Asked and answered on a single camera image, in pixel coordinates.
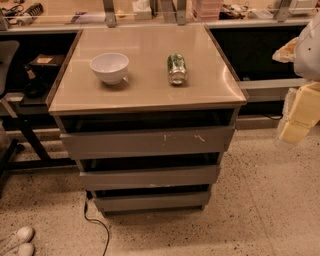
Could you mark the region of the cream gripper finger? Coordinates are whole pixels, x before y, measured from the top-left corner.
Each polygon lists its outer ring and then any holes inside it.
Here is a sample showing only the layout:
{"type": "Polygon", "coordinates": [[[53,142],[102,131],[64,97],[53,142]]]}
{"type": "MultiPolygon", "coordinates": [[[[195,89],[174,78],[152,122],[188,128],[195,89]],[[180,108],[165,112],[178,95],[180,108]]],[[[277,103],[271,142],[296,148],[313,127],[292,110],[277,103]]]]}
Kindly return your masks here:
{"type": "Polygon", "coordinates": [[[309,81],[286,94],[277,139],[283,145],[300,143],[320,121],[320,83],[309,81]]]}

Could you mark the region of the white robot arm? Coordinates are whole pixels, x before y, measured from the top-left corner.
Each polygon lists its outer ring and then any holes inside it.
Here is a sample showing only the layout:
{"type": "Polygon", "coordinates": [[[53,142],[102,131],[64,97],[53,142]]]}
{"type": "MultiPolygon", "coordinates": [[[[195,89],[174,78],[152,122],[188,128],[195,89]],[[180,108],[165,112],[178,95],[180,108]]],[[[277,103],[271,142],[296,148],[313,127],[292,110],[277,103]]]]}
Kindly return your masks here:
{"type": "Polygon", "coordinates": [[[320,121],[320,13],[298,37],[278,49],[272,59],[292,62],[295,74],[306,80],[299,89],[289,89],[278,125],[278,141],[296,145],[320,121]]]}

